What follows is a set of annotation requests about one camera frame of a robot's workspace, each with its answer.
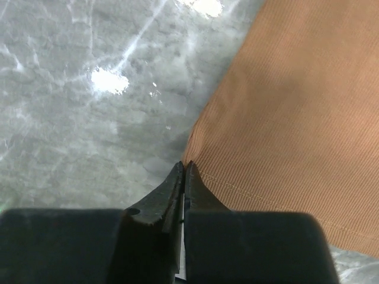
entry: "orange fabric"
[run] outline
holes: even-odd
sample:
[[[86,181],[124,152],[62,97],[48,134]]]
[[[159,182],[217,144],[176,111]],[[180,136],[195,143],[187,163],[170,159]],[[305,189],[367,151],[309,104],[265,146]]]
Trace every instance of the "orange fabric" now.
[[[183,157],[228,207],[379,257],[379,2],[268,0]]]

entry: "stitching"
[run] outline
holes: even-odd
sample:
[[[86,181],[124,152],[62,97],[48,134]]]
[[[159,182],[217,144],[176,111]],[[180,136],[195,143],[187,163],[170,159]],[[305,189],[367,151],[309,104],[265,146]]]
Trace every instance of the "stitching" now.
[[[213,182],[215,183],[216,185],[219,185],[219,186],[226,186],[227,188],[229,189],[233,189],[235,191],[238,192],[238,194],[244,196],[245,198],[249,198],[249,199],[256,199],[258,202],[260,203],[263,203],[265,205],[269,205],[269,206],[273,206],[275,207],[275,209],[281,209],[281,210],[287,210],[287,211],[295,211],[291,208],[287,208],[286,206],[283,206],[282,204],[279,204],[277,202],[274,202],[272,200],[269,200],[269,199],[266,199],[266,198],[263,198],[259,195],[255,195],[255,194],[252,194],[248,191],[244,191],[240,188],[237,188],[235,185],[232,185],[231,183],[228,183],[228,182],[219,182],[214,176],[211,176],[207,173],[204,173],[202,171],[200,171],[200,173],[204,176],[203,179],[204,181],[206,180],[209,180],[210,182]],[[360,232],[357,232],[357,231],[354,231],[352,229],[349,229],[349,228],[346,228],[344,226],[341,226],[341,225],[338,225],[338,224],[335,224],[333,222],[330,222],[330,221],[326,221],[324,219],[321,219],[319,217],[315,217],[320,223],[322,223],[323,225],[326,225],[328,227],[332,227],[332,228],[336,228],[337,230],[340,230],[340,231],[346,231],[346,232],[349,232],[351,234],[354,234],[358,237],[362,237],[362,238],[367,238],[367,239],[370,239],[370,240],[375,240],[375,241],[379,241],[379,238],[378,237],[374,237],[374,236],[370,236],[370,235],[365,235],[365,234],[362,234]]]

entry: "ribbed orange cloth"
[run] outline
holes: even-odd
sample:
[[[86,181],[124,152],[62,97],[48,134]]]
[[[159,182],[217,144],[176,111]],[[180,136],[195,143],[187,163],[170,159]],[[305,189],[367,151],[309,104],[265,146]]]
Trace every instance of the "ribbed orange cloth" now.
[[[230,208],[379,257],[379,1],[266,1],[183,160]]]

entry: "marble surface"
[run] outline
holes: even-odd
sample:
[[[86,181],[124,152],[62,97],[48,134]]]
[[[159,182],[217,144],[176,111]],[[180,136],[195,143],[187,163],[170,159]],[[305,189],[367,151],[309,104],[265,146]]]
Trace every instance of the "marble surface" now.
[[[151,191],[261,2],[0,0],[0,210]],[[378,260],[332,251],[342,283],[379,283]]]

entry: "screw hole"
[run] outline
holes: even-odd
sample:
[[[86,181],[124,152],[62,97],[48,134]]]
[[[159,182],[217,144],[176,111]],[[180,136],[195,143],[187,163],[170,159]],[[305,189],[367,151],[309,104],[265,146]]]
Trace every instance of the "screw hole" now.
[[[139,209],[137,209],[137,208],[128,208],[128,209],[126,209],[126,213],[127,213],[129,216],[134,216],[134,215],[140,214],[140,213],[141,213],[141,210],[139,210]]]

